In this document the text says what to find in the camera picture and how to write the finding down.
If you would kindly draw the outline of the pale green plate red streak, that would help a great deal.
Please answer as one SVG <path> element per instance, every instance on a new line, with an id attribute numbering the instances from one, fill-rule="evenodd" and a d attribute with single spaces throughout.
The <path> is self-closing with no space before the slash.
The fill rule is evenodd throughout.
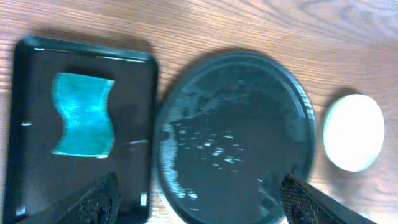
<path id="1" fill-rule="evenodd" d="M 332 103 L 325 116 L 324 150 L 335 166 L 360 172 L 378 157 L 384 134 L 384 117 L 376 101 L 366 95 L 347 95 Z"/>

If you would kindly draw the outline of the green and yellow sponge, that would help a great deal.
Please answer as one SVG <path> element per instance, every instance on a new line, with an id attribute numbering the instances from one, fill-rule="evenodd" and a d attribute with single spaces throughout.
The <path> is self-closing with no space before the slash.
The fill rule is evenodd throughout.
<path id="1" fill-rule="evenodd" d="M 114 144 L 108 96 L 114 85 L 106 78 L 58 73 L 52 83 L 53 105 L 63 121 L 53 154 L 107 158 Z"/>

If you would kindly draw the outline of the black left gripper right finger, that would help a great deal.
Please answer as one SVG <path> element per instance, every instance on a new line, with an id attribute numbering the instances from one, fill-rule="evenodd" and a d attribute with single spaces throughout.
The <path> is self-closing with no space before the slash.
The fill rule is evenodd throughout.
<path id="1" fill-rule="evenodd" d="M 280 199 L 292 224 L 374 224 L 291 174 L 281 183 Z"/>

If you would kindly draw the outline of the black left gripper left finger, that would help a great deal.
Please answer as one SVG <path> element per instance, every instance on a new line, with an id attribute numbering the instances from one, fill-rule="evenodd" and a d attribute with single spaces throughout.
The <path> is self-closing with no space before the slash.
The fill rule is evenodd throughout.
<path id="1" fill-rule="evenodd" d="M 109 172 L 44 211 L 32 215 L 30 222 L 114 224 L 118 215 L 120 197 L 118 177 L 114 172 Z"/>

